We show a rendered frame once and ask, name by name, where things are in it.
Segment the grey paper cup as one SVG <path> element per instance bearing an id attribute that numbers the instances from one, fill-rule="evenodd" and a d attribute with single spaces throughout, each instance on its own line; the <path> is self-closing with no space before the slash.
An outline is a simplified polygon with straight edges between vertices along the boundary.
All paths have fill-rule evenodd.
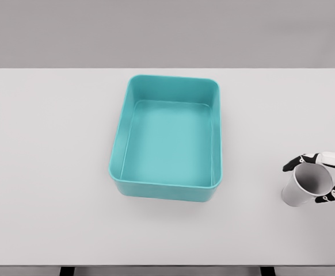
<path id="1" fill-rule="evenodd" d="M 281 198 L 287 205 L 297 207 L 316 197 L 327 195 L 332 187 L 332 176 L 324 166 L 302 163 L 294 168 L 281 192 Z"/>

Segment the teal plastic basket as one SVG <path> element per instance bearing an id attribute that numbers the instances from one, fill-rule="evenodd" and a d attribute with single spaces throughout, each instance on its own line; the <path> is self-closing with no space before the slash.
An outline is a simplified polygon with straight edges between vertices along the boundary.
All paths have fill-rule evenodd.
<path id="1" fill-rule="evenodd" d="M 108 170 L 125 196 L 209 201 L 223 177 L 219 85 L 207 78 L 133 76 Z"/>

